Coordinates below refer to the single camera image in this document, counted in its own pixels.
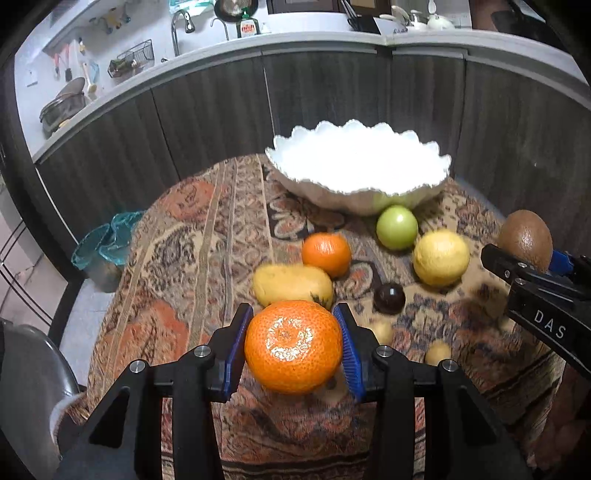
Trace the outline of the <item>brown kiwi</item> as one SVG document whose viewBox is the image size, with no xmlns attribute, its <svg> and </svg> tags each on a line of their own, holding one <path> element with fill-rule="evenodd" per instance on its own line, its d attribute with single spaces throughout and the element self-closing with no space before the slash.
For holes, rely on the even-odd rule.
<svg viewBox="0 0 591 480">
<path fill-rule="evenodd" d="M 545 273 L 549 269 L 553 254 L 551 232 L 533 211 L 511 213 L 500 229 L 497 246 L 539 272 Z"/>
</svg>

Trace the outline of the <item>yellow mango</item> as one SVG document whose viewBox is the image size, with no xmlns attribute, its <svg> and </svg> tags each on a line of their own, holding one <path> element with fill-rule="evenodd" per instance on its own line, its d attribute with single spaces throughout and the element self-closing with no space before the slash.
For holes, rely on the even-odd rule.
<svg viewBox="0 0 591 480">
<path fill-rule="evenodd" d="M 263 307 L 280 301 L 304 300 L 325 309 L 334 303 L 331 277 L 315 266 L 304 264 L 264 264 L 252 277 L 252 290 Z"/>
</svg>

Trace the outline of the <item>dark passion fruit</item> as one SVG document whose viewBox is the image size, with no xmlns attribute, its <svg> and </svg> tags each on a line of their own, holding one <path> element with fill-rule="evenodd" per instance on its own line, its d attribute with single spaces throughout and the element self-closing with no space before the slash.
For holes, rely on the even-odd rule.
<svg viewBox="0 0 591 480">
<path fill-rule="evenodd" d="M 383 283 L 374 291 L 373 305 L 383 314 L 399 314 L 406 305 L 404 288 L 396 282 Z"/>
</svg>

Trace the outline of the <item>green dish soap bottle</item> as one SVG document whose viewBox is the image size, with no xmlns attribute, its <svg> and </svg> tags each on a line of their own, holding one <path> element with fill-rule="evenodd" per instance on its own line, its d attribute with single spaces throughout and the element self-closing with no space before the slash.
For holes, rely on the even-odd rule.
<svg viewBox="0 0 591 480">
<path fill-rule="evenodd" d="M 259 35 L 259 21 L 244 12 L 242 18 L 236 23 L 236 33 L 238 33 L 238 38 L 249 38 Z"/>
</svg>

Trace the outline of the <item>white teapot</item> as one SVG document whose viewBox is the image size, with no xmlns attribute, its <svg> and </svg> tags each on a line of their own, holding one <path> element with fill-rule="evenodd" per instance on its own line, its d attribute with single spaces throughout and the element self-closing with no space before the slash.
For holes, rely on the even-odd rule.
<svg viewBox="0 0 591 480">
<path fill-rule="evenodd" d="M 426 13 L 416 9 L 411 10 L 410 26 L 416 31 L 444 31 L 455 29 L 455 25 L 449 18 L 438 14 L 435 0 L 428 1 Z"/>
</svg>

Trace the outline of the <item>grey chair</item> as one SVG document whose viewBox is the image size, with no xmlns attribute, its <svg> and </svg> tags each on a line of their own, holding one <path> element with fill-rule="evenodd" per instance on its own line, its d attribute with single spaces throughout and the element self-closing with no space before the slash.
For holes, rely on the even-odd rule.
<svg viewBox="0 0 591 480">
<path fill-rule="evenodd" d="M 55 429 L 79 394 L 58 347 L 30 325 L 1 322 L 1 432 L 35 479 L 50 479 L 61 460 Z"/>
</svg>

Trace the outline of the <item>stacked pots with lid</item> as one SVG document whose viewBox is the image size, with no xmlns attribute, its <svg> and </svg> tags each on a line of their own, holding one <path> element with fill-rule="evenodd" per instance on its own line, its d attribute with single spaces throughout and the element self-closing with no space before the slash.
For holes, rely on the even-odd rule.
<svg viewBox="0 0 591 480">
<path fill-rule="evenodd" d="M 45 138 L 49 138 L 63 122 L 71 119 L 87 105 L 85 83 L 83 77 L 71 80 L 41 109 L 39 121 Z"/>
</svg>

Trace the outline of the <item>large orange mandarin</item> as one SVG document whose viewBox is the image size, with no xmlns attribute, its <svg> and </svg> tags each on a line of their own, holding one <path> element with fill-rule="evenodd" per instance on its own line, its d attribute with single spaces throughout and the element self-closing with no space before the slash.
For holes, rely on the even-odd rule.
<svg viewBox="0 0 591 480">
<path fill-rule="evenodd" d="M 324 307 L 311 301 L 280 301 L 249 323 L 245 360 L 267 390 L 308 394 L 325 384 L 342 362 L 342 329 Z"/>
</svg>

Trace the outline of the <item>white scalloped fruit bowl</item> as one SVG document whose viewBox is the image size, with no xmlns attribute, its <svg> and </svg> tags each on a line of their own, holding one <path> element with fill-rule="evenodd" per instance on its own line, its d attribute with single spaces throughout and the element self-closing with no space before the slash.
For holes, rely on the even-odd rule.
<svg viewBox="0 0 591 480">
<path fill-rule="evenodd" d="M 322 209 L 372 216 L 391 205 L 414 209 L 437 196 L 449 177 L 452 157 L 435 141 L 387 123 L 295 126 L 273 137 L 266 157 L 288 192 Z"/>
</svg>

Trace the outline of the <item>patterned woven tablecloth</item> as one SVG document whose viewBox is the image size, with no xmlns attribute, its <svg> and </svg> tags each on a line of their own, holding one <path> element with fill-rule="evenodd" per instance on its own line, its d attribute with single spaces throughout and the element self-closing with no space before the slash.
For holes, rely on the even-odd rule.
<svg viewBox="0 0 591 480">
<path fill-rule="evenodd" d="M 166 191 L 136 226 L 118 289 L 102 322 L 90 362 L 87 392 L 57 430 L 80 427 L 115 379 L 137 358 L 177 360 L 231 321 L 239 303 L 259 310 L 252 274 L 260 264 L 301 263 L 309 234 L 339 232 L 352 250 L 349 274 L 334 282 L 363 326 L 391 327 L 392 346 L 423 361 L 436 340 L 495 409 L 528 456 L 543 430 L 564 361 L 529 332 L 503 318 L 507 285 L 480 262 L 502 223 L 451 179 L 422 204 L 420 234 L 449 229 L 471 259 L 459 285 L 434 291 L 415 276 L 412 253 L 384 249 L 375 220 L 322 210 L 287 192 L 263 154 L 225 160 Z M 402 313 L 373 306 L 383 282 L 404 287 Z M 332 389 L 297 397 L 270 393 L 245 367 L 242 381 L 213 419 L 226 479 L 361 479 L 375 405 L 360 405 L 342 373 Z"/>
</svg>

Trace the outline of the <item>green apple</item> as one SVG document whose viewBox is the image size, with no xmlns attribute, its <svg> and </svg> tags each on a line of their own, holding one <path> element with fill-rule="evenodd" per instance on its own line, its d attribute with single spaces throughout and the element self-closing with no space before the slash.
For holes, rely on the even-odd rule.
<svg viewBox="0 0 591 480">
<path fill-rule="evenodd" d="M 376 226 L 379 241 L 390 250 L 406 250 L 412 247 L 418 229 L 418 221 L 413 212 L 399 205 L 384 210 Z"/>
</svg>

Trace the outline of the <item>black utensil holder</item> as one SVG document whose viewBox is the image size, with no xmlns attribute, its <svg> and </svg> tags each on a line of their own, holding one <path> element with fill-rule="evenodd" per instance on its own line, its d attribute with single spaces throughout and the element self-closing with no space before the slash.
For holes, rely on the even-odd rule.
<svg viewBox="0 0 591 480">
<path fill-rule="evenodd" d="M 348 18 L 348 23 L 353 30 L 356 32 L 381 34 L 381 31 L 372 16 L 356 13 L 348 0 L 341 0 L 339 3 L 341 3 L 342 9 L 344 9 L 344 12 L 346 13 L 346 18 Z"/>
</svg>

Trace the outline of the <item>yellow lemon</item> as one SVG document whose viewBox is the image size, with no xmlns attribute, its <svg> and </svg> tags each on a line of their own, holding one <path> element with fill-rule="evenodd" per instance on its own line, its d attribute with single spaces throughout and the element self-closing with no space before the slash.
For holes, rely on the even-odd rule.
<svg viewBox="0 0 591 480">
<path fill-rule="evenodd" d="M 460 235 L 447 229 L 423 235 L 413 252 L 415 273 L 432 287 L 447 287 L 459 281 L 469 262 L 467 243 Z"/>
</svg>

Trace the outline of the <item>small yellow round fruit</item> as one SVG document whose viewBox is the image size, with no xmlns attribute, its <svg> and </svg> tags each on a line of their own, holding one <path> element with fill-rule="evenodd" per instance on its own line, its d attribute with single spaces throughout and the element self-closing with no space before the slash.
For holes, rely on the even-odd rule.
<svg viewBox="0 0 591 480">
<path fill-rule="evenodd" d="M 443 360 L 451 359 L 452 351 L 449 344 L 443 340 L 434 341 L 425 354 L 425 363 L 431 366 L 438 366 Z"/>
<path fill-rule="evenodd" d="M 373 331 L 380 345 L 391 346 L 394 341 L 394 327 L 387 321 L 374 321 L 370 323 L 370 330 Z"/>
</svg>

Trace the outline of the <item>small orange mandarin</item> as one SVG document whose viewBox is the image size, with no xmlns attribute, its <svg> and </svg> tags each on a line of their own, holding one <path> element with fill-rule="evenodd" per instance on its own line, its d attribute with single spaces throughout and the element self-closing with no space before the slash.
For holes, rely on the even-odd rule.
<svg viewBox="0 0 591 480">
<path fill-rule="evenodd" d="M 315 233 L 304 240 L 301 261 L 324 270 L 332 278 L 339 278 L 349 272 L 352 251 L 342 235 Z"/>
</svg>

